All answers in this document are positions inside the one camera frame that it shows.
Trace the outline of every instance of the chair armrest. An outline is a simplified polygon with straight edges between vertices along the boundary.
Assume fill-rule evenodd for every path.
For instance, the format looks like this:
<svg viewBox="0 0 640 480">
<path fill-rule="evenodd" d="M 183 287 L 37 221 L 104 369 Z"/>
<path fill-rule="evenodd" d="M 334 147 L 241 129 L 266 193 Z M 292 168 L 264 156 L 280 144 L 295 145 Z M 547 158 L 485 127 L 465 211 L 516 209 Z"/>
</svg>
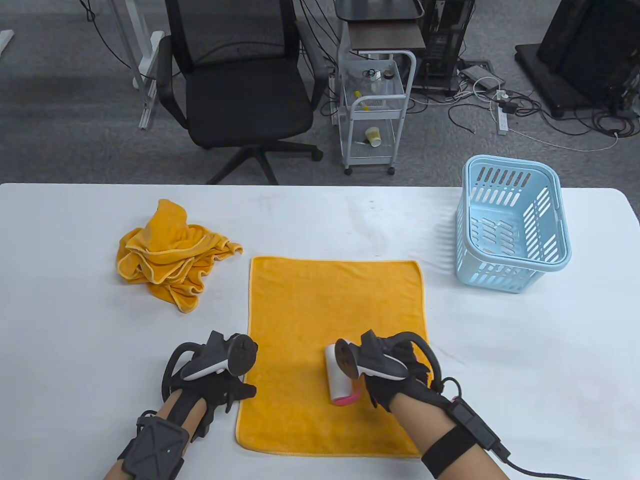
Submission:
<svg viewBox="0 0 640 480">
<path fill-rule="evenodd" d="M 173 96 L 172 63 L 171 35 L 167 35 L 160 40 L 158 45 L 156 88 L 162 106 L 181 124 L 182 128 L 187 128 L 187 119 Z"/>
<path fill-rule="evenodd" d="M 309 62 L 311 62 L 311 69 L 314 75 L 314 91 L 311 95 L 311 108 L 315 110 L 322 95 L 329 84 L 329 69 L 324 62 L 322 52 L 316 43 L 315 38 L 311 33 L 311 28 L 308 24 L 296 20 L 296 27 L 298 27 L 298 33 L 300 34 L 300 40 L 307 52 Z"/>
</svg>

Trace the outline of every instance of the chair base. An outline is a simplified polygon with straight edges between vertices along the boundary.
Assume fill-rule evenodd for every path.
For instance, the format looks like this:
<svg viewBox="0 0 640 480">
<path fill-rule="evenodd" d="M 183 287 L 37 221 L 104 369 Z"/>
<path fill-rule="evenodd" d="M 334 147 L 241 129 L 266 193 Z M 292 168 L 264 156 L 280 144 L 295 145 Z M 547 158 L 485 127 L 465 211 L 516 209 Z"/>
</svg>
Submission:
<svg viewBox="0 0 640 480">
<path fill-rule="evenodd" d="M 226 165 L 207 182 L 207 185 L 216 185 L 220 183 L 222 179 L 241 166 L 244 161 L 249 158 L 255 158 L 258 160 L 264 175 L 267 177 L 267 180 L 271 185 L 278 185 L 278 179 L 276 179 L 276 176 L 271 169 L 271 165 L 269 165 L 269 161 L 267 160 L 267 152 L 306 152 L 311 154 L 311 160 L 314 162 L 319 162 L 323 157 L 322 150 L 319 150 L 315 145 L 309 145 L 307 143 L 293 143 L 291 141 L 276 140 L 262 145 L 242 147 L 233 157 L 231 157 L 231 160 L 229 160 Z"/>
</svg>

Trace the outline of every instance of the chair backrest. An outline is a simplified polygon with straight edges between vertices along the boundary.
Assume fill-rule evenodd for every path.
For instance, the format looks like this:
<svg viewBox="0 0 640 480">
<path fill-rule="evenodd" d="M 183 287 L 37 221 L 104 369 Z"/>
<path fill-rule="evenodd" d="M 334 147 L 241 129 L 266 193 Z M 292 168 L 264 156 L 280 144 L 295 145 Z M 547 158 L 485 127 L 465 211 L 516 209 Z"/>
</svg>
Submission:
<svg viewBox="0 0 640 480">
<path fill-rule="evenodd" d="M 173 56 L 183 73 L 215 63 L 298 58 L 292 0 L 165 0 L 165 5 Z"/>
</svg>

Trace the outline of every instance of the chair seat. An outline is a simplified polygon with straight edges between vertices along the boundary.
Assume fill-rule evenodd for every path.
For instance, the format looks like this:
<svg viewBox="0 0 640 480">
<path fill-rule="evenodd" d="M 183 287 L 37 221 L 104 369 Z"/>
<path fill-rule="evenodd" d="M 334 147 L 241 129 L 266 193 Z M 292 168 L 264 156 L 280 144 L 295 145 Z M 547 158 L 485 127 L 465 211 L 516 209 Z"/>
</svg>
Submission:
<svg viewBox="0 0 640 480">
<path fill-rule="evenodd" d="M 313 123 L 307 91 L 291 60 L 200 67 L 186 81 L 189 135 L 201 147 L 288 138 Z"/>
</svg>

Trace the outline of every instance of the hand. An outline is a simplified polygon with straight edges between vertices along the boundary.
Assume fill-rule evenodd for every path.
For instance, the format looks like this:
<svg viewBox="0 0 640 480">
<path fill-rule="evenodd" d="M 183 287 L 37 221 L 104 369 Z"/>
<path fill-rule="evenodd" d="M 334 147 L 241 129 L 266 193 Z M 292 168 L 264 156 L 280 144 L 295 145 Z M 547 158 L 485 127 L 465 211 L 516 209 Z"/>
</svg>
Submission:
<svg viewBox="0 0 640 480">
<path fill-rule="evenodd" d="M 389 404 L 391 400 L 400 392 L 409 390 L 410 386 L 419 382 L 421 386 L 427 389 L 429 385 L 429 376 L 431 372 L 429 368 L 418 362 L 413 353 L 413 344 L 411 342 L 401 342 L 396 345 L 390 354 L 392 357 L 404 363 L 409 370 L 409 377 L 404 380 L 387 380 L 385 378 L 365 375 L 365 384 L 374 407 L 382 406 L 389 412 Z"/>
<path fill-rule="evenodd" d="M 174 392 L 180 388 L 196 392 L 207 401 L 211 408 L 226 404 L 226 413 L 231 410 L 234 401 L 253 398 L 257 391 L 253 385 L 243 383 L 238 377 L 234 377 L 226 370 L 222 373 L 211 373 L 189 381 L 182 380 L 180 370 L 178 370 L 171 376 L 169 389 Z"/>
</svg>

